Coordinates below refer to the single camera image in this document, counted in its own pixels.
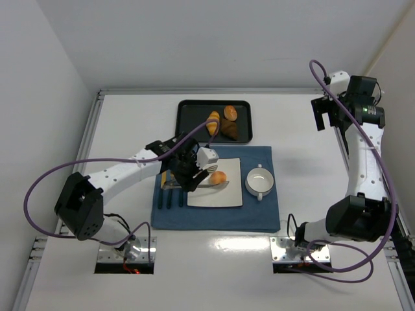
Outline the metal tongs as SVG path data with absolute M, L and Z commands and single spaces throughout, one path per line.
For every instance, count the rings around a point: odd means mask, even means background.
M 208 173 L 214 173 L 217 169 L 217 165 L 213 165 L 209 168 L 207 168 L 207 172 Z M 213 188 L 213 187 L 225 187 L 227 184 L 229 183 L 229 181 L 223 181 L 222 183 L 218 183 L 218 184 L 211 184 L 210 182 L 208 182 L 208 178 L 206 178 L 203 182 L 199 183 L 196 187 L 197 188 Z M 175 179 L 171 179 L 170 181 L 166 181 L 163 186 L 162 189 L 163 190 L 170 190 L 170 189 L 181 189 L 182 186 L 175 180 Z

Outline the round orange bun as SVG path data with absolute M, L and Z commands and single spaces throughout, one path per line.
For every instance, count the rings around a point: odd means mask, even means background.
M 209 177 L 211 185 L 219 185 L 227 181 L 227 175 L 222 171 L 215 171 Z

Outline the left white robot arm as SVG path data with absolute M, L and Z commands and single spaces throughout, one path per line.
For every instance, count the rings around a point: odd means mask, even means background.
M 154 141 L 124 163 L 87 176 L 71 174 L 54 211 L 77 240 L 97 240 L 127 259 L 135 237 L 121 221 L 105 214 L 104 206 L 122 191 L 166 171 L 184 191 L 193 192 L 208 176 L 206 165 L 218 158 L 216 151 L 193 138 Z

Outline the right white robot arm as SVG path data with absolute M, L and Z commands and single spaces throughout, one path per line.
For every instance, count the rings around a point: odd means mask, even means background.
M 376 159 L 385 127 L 385 111 L 375 106 L 373 96 L 377 80 L 337 71 L 324 82 L 347 112 L 325 95 L 311 102 L 314 119 L 317 129 L 324 130 L 323 115 L 327 114 L 336 129 L 348 188 L 344 199 L 333 204 L 324 219 L 304 222 L 296 229 L 294 245 L 307 249 L 314 242 L 312 251 L 326 242 L 375 242 L 386 233 L 392 208 Z

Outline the yellow striped bread loaf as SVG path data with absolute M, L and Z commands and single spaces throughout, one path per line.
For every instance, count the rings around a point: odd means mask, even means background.
M 218 125 L 220 124 L 220 115 L 217 111 L 212 111 L 207 118 L 209 123 L 206 124 L 209 135 L 212 137 L 217 131 Z

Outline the black rectangular tray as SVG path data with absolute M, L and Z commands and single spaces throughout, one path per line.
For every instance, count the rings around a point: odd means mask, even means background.
M 253 138 L 251 107 L 244 100 L 182 100 L 178 104 L 175 134 L 189 133 L 202 124 L 212 111 L 224 118 L 224 108 L 233 106 L 237 112 L 235 124 L 237 139 L 232 139 L 219 132 L 213 140 L 215 144 L 247 144 Z

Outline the white square plate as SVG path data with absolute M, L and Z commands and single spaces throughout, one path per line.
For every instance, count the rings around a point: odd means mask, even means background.
M 216 171 L 224 172 L 229 183 L 225 187 L 196 188 L 194 192 L 188 192 L 188 206 L 219 208 L 240 207 L 243 204 L 241 160 L 239 158 L 219 159 L 216 165 L 218 166 Z

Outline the brown chocolate croissant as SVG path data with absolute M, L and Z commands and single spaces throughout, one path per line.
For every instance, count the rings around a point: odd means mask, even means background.
M 229 121 L 228 119 L 222 119 L 220 123 L 220 132 L 229 139 L 232 139 L 234 141 L 238 140 L 237 125 L 233 121 Z

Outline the round bun top right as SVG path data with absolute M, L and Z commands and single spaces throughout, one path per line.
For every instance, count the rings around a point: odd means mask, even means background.
M 224 108 L 224 118 L 231 121 L 231 122 L 235 122 L 237 120 L 238 114 L 237 114 L 237 110 L 235 109 L 234 106 L 229 105 L 226 106 Z

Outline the white two-handled soup bowl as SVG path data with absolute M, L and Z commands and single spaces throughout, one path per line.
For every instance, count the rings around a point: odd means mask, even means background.
M 245 179 L 245 188 L 260 202 L 267 196 L 274 186 L 274 177 L 261 164 L 249 171 Z

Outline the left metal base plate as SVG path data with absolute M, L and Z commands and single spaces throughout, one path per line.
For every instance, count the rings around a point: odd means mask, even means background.
M 98 264 L 150 264 L 156 258 L 157 237 L 136 237 L 128 241 L 121 250 L 100 245 L 97 253 Z

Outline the metal base plate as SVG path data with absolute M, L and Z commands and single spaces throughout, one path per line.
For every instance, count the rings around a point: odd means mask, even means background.
M 273 263 L 276 264 L 299 264 L 309 263 L 313 264 L 311 257 L 306 253 L 306 250 L 296 248 L 294 242 L 289 237 L 271 236 L 270 250 Z M 331 256 L 329 248 L 324 246 L 321 250 L 311 251 L 312 257 L 319 263 L 330 264 Z
M 100 245 L 97 253 L 98 264 L 150 264 L 156 258 L 157 237 L 136 237 L 128 241 L 121 250 Z

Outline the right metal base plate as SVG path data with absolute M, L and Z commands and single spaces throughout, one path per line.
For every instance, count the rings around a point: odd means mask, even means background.
M 306 253 L 306 250 L 296 248 L 294 242 L 289 237 L 271 236 L 270 250 L 273 263 L 276 264 L 299 264 L 309 263 L 313 264 L 311 257 Z M 331 256 L 329 248 L 324 246 L 321 250 L 311 251 L 312 257 L 319 263 L 330 264 Z

